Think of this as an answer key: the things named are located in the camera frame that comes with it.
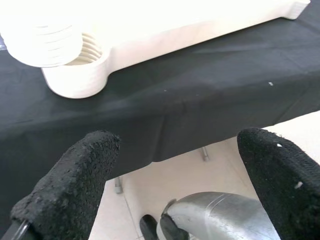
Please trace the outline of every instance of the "table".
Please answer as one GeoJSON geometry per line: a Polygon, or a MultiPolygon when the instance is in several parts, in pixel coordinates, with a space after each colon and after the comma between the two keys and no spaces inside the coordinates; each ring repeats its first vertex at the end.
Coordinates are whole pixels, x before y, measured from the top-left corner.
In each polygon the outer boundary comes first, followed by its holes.
{"type": "Polygon", "coordinates": [[[114,72],[87,99],[55,95],[40,69],[0,51],[0,235],[11,207],[88,132],[122,138],[114,178],[243,128],[320,110],[319,11],[313,0],[298,20],[276,19],[114,72]]]}

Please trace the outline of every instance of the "floor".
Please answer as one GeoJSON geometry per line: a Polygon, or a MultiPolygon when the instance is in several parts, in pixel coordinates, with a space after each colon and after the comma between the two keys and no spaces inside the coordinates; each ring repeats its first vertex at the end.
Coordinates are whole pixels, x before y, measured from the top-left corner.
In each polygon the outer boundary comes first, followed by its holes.
{"type": "MultiPolygon", "coordinates": [[[[294,141],[320,163],[320,127],[315,128],[319,122],[320,112],[316,112],[268,129],[294,141]]],[[[122,176],[123,194],[114,192],[114,180],[107,181],[89,239],[143,240],[139,228],[143,215],[158,220],[170,200],[192,193],[228,192],[257,198],[235,137],[211,144],[207,151],[208,162],[198,149],[122,176]]]]}

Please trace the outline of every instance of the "textured black fabric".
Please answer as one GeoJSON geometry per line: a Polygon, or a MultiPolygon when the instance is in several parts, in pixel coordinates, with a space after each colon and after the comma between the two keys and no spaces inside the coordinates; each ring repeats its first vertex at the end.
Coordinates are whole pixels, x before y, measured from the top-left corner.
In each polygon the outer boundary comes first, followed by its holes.
{"type": "Polygon", "coordinates": [[[108,132],[86,135],[13,207],[12,219],[27,220],[44,240],[87,240],[119,146],[108,132]]]}
{"type": "Polygon", "coordinates": [[[319,13],[320,0],[312,0],[297,20],[275,19],[127,67],[87,99],[55,95],[39,68],[0,51],[0,235],[12,206],[86,133],[121,136],[114,178],[320,110],[319,13]]]}
{"type": "Polygon", "coordinates": [[[237,141],[281,239],[320,240],[320,166],[293,142],[263,129],[243,130],[237,141]]]}

